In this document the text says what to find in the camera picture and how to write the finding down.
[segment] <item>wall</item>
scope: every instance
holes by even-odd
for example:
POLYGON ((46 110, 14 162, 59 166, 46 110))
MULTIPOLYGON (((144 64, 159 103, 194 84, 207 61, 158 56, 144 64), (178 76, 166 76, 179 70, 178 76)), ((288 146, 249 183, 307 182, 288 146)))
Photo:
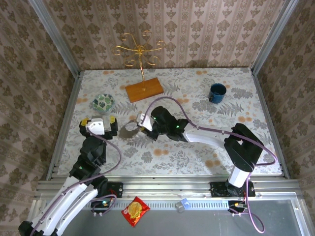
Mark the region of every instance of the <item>wall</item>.
POLYGON ((315 1, 301 0, 258 78, 290 174, 315 223, 315 1))
POLYGON ((32 7, 0 1, 0 235, 19 235, 50 164, 73 77, 32 7))
POLYGON ((144 30, 167 44, 157 67, 250 66, 284 0, 45 0, 80 70, 118 69, 116 45, 143 44, 144 30))

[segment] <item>wooden base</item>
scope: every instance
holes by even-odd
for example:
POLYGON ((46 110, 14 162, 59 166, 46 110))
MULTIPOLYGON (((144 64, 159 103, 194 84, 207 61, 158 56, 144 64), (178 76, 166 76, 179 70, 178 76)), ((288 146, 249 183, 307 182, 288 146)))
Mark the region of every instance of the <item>wooden base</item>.
POLYGON ((153 78, 144 81, 145 90, 143 90, 142 82, 126 86, 126 91, 130 102, 140 101, 142 99, 152 97, 163 93, 164 90, 158 81, 158 78, 153 78))

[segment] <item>green patterned bowl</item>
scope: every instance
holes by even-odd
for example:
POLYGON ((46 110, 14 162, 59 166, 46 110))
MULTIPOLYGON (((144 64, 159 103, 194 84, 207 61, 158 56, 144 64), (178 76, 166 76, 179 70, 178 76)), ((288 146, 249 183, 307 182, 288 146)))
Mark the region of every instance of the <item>green patterned bowl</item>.
POLYGON ((93 109, 101 114, 110 112, 115 105, 115 99, 110 94, 100 94, 92 102, 93 109))

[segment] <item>snack bag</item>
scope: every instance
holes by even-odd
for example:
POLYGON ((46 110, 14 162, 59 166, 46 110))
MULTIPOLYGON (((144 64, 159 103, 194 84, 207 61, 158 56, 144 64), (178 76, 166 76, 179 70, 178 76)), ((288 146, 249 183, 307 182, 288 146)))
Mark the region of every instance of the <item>snack bag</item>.
POLYGON ((129 206, 122 210, 122 214, 129 224, 135 227, 140 218, 148 210, 150 210, 150 208, 140 198, 135 197, 129 206))

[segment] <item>floral tablecloth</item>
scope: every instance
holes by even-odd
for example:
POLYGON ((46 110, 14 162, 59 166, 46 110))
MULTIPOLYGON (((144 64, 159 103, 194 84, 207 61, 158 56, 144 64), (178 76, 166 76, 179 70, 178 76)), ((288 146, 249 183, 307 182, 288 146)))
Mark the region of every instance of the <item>floral tablecloth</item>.
MULTIPOLYGON (((116 105, 108 115, 114 115, 119 129, 139 112, 145 112, 148 105, 159 96, 176 98, 195 123, 219 127, 233 127, 245 124, 270 150, 274 152, 265 116, 248 68, 206 68, 206 69, 148 69, 146 79, 158 77, 164 88, 160 94, 135 103, 129 102, 125 86, 141 81, 140 70, 93 70, 85 71, 81 89, 74 109, 70 130, 67 135, 58 174, 68 174, 79 156, 84 137, 79 132, 79 122, 98 115, 91 102, 100 93, 114 96, 116 105), (223 102, 212 104, 207 96, 211 84, 222 83, 227 88, 223 102)), ((161 100, 156 106, 167 108, 176 118, 183 118, 177 104, 161 100)), ((226 151, 219 147, 199 143, 175 142, 166 136, 159 136, 156 142, 138 133, 131 139, 114 137, 112 140, 123 153, 121 164, 110 175, 227 175, 233 164, 226 151)), ((118 153, 107 146, 107 163, 102 170, 108 170, 118 161, 118 153)), ((258 162, 270 162, 272 157, 263 152, 258 162)), ((279 164, 259 167, 256 175, 279 175, 279 164)))

